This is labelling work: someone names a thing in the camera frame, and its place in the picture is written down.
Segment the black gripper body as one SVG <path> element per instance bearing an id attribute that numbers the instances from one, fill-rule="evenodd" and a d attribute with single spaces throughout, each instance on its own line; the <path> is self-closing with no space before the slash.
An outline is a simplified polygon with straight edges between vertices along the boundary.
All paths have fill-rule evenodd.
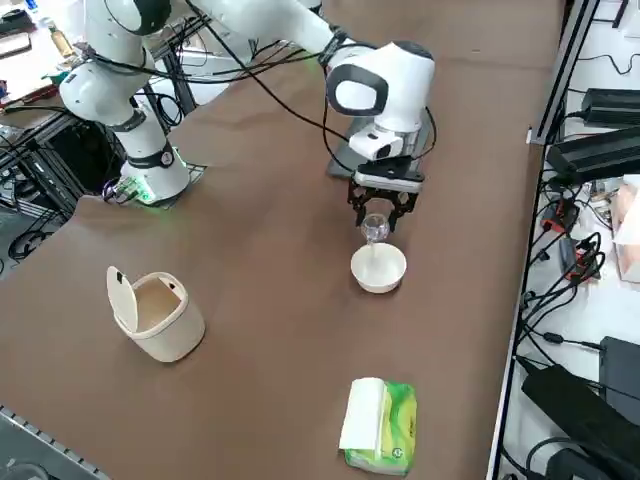
<path id="1" fill-rule="evenodd" d="M 363 186 L 358 184 L 354 179 L 351 179 L 349 182 L 347 195 L 349 203 L 356 202 L 359 204 L 365 204 L 373 199 L 387 200 L 391 203 L 408 204 L 415 202 L 417 198 L 418 193 Z"/>

